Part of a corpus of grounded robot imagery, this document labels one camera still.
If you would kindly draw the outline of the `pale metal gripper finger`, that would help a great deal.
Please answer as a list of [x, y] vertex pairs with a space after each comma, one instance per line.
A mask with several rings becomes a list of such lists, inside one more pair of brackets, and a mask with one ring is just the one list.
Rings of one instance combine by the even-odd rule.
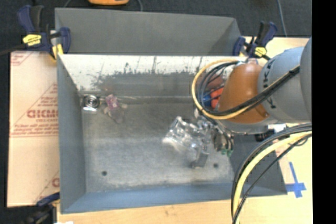
[[198, 152], [194, 160], [191, 161], [191, 168], [204, 167], [208, 159], [208, 152]]

